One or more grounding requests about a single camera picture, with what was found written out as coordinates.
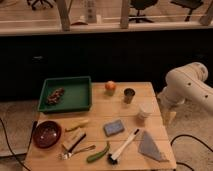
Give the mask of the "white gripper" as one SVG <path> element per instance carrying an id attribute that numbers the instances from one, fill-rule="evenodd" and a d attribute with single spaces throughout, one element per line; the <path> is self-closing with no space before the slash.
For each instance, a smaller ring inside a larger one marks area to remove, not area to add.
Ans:
<path id="1" fill-rule="evenodd" d="M 174 108 L 182 105 L 185 99 L 181 96 L 170 96 L 165 94 L 159 94 L 158 99 L 161 104 L 163 124 L 168 126 L 176 116 L 176 112 L 173 111 Z"/>

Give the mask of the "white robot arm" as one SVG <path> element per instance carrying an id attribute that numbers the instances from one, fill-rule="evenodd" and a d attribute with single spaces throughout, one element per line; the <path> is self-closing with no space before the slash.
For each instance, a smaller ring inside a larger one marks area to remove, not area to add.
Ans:
<path id="1" fill-rule="evenodd" d="M 168 126 L 176 116 L 174 108 L 191 100 L 213 115 L 213 88 L 205 84 L 207 67 L 193 62 L 170 70 L 165 77 L 166 86 L 157 95 L 162 106 L 162 118 Z"/>

